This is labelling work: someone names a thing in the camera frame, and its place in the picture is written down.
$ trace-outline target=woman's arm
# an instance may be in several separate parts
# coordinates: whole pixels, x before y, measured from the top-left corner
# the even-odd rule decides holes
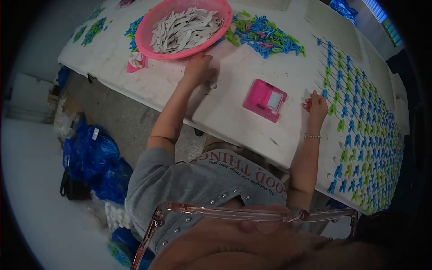
[[[328,112],[327,102],[316,91],[311,94],[310,98],[305,99],[305,102],[306,104],[302,104],[303,108],[309,113],[306,135],[319,136]],[[304,139],[291,169],[286,201],[288,207],[298,207],[309,211],[317,183],[319,149],[320,139]]]
[[[216,74],[216,69],[209,69],[212,59],[213,56],[200,52],[189,61],[183,78],[178,82],[177,88],[152,129],[147,149],[161,147],[175,154],[175,144],[180,136],[187,101],[195,88]]]

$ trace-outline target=concrete floor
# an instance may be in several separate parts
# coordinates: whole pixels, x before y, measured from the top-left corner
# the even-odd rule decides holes
[[[83,109],[87,117],[100,125],[110,135],[120,150],[120,155],[135,168],[144,152],[159,112],[134,101],[99,81],[71,71],[65,86]],[[203,151],[206,136],[198,137],[194,129],[183,125],[180,138],[175,146],[175,160],[189,162]]]

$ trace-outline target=woman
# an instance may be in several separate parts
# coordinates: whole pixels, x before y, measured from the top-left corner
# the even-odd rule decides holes
[[[217,149],[217,143],[212,144],[210,151],[204,147],[207,152],[190,163],[175,164],[175,144],[188,99],[196,87],[216,74],[215,69],[209,69],[212,58],[199,53],[187,64],[184,77],[156,121],[147,150],[130,179],[125,205],[142,236],[154,209],[165,201],[200,207],[287,211],[287,206],[309,211],[317,180],[319,136],[328,111],[326,100],[316,91],[302,104],[309,113],[307,131],[287,188],[256,155]],[[272,227],[170,213],[149,248],[157,254],[151,269],[277,269],[287,261],[304,257],[306,250],[326,243],[326,238],[295,232],[286,225]],[[336,252],[342,254],[356,248],[345,246]],[[370,250],[373,254],[368,260],[381,252],[378,248]],[[315,256],[329,260],[327,255]]]

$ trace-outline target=pink eyeglass frame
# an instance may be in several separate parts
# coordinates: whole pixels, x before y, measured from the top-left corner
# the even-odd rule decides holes
[[[339,209],[309,213],[305,210],[294,210],[290,212],[277,212],[267,210],[232,209],[224,207],[196,207],[190,204],[164,202],[156,207],[152,215],[146,234],[138,248],[135,259],[133,260],[132,270],[140,267],[141,259],[146,251],[152,237],[158,227],[165,224],[164,215],[167,212],[185,213],[212,217],[217,219],[249,220],[258,222],[318,222],[338,219],[343,216],[351,217],[351,232],[349,238],[356,234],[358,213],[355,209]]]

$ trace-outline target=pink tape dispenser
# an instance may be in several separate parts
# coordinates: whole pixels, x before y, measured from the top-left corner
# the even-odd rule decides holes
[[[263,80],[256,79],[243,102],[243,108],[276,123],[280,116],[279,110],[286,97],[287,94],[284,91]]]

